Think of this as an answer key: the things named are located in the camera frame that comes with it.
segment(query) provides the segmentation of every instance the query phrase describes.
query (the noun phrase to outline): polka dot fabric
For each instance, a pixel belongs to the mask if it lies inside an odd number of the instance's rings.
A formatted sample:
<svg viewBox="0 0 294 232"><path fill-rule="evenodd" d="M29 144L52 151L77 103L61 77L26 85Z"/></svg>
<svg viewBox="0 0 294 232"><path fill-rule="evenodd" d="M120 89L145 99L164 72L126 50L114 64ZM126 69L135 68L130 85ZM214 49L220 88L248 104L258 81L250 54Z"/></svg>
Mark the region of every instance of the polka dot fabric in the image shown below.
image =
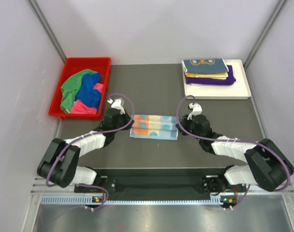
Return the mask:
<svg viewBox="0 0 294 232"><path fill-rule="evenodd" d="M130 137L176 140L178 131L174 116L134 115Z"/></svg>

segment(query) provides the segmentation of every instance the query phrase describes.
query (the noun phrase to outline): folded towel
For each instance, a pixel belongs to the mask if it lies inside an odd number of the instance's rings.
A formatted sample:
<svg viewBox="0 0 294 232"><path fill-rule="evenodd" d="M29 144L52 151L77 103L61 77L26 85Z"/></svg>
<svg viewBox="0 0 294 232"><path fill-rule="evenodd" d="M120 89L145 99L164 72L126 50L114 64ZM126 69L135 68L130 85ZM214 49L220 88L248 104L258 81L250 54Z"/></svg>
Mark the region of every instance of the folded towel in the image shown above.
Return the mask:
<svg viewBox="0 0 294 232"><path fill-rule="evenodd" d="M176 140L178 137L174 116L134 115L133 119L132 138Z"/></svg>
<svg viewBox="0 0 294 232"><path fill-rule="evenodd" d="M201 85L214 85L214 86L230 86L234 84L236 81L234 74L233 74L233 67L232 65L228 65L228 78L225 80L217 80L217 79L210 79L210 78L192 78L186 76L186 83L187 84L201 84Z"/></svg>

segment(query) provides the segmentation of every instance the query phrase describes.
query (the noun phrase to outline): work surface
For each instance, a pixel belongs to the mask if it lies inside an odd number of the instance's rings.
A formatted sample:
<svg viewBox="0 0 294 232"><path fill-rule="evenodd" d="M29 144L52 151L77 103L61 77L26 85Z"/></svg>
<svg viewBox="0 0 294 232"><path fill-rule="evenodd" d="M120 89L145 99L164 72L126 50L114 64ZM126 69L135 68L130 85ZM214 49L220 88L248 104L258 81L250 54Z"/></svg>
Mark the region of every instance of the work surface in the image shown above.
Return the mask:
<svg viewBox="0 0 294 232"><path fill-rule="evenodd" d="M70 207L41 205L33 231L293 232L279 195L247 196L238 209L229 212L199 205L108 205L94 213L75 209L54 222Z"/></svg>
<svg viewBox="0 0 294 232"><path fill-rule="evenodd" d="M114 92L132 100L135 114L175 116L177 105L184 97L181 64L112 66L106 98ZM215 132L231 138L262 139L251 99L198 102ZM191 100L186 100L182 105L179 117L189 113L189 103ZM131 115L126 100L124 107ZM65 120L60 137L73 138L98 125L99 121ZM79 159L79 165L94 168L203 168L230 164L244 165L235 159L204 152L190 136L179 134L177 141L135 139L129 137L129 131L118 132L109 146Z"/></svg>

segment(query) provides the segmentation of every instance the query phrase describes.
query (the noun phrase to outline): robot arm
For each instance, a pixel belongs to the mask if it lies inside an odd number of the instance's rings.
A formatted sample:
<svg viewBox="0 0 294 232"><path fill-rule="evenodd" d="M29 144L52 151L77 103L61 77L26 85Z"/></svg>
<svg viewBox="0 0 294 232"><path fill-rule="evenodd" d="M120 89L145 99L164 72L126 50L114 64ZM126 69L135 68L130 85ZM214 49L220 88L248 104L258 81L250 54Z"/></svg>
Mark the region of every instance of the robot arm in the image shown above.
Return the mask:
<svg viewBox="0 0 294 232"><path fill-rule="evenodd" d="M237 184L256 184L267 191L274 191L286 180L283 166L268 151L254 143L239 142L237 138L230 139L214 132L207 118L201 114L202 108L198 103L191 103L189 109L192 112L184 115L180 122L186 131L201 137L222 140L219 142L199 139L199 144L204 151L247 163L246 166L228 166L223 170L223 175L219 178L224 189ZM187 135L178 124L176 126L182 135ZM278 154L290 175L294 173L293 165L271 140L263 139L260 143Z"/></svg>
<svg viewBox="0 0 294 232"><path fill-rule="evenodd" d="M37 174L39 176L47 179L48 173L61 150L69 143L72 143L58 161L49 181L62 188L70 184L92 185L99 181L101 177L97 175L93 169L77 166L78 159L92 150L109 145L115 138L115 133L117 131L109 133L98 132L116 130L127 125L131 120L128 113L123 108L123 99L109 100L108 102L111 104L111 108L106 111L103 121L101 121L96 129L73 139L62 140L56 138L50 143L37 168ZM134 121L123 130L129 130L133 123Z"/></svg>

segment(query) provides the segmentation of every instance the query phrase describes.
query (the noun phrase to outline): gray table surface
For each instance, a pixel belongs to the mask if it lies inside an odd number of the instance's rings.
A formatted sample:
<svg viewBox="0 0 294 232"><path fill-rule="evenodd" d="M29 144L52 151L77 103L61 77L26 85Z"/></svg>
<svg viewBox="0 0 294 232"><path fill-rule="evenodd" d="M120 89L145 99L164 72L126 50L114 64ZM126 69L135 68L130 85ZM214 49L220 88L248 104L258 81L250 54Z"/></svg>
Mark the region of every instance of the gray table surface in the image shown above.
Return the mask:
<svg viewBox="0 0 294 232"><path fill-rule="evenodd" d="M181 74L180 64L112 66L106 98L110 93L123 93L132 100L135 114L175 116L177 105L184 97ZM190 102L185 101L179 117L189 113ZM215 132L231 138L262 139L251 99L198 102ZM130 104L125 101L124 106L131 115ZM60 137L76 137L98 124L99 121L65 120ZM129 131L121 131L109 146L84 155L79 164L93 168L203 168L245 163L208 154L190 136L179 135L177 141L135 139L129 137Z"/></svg>

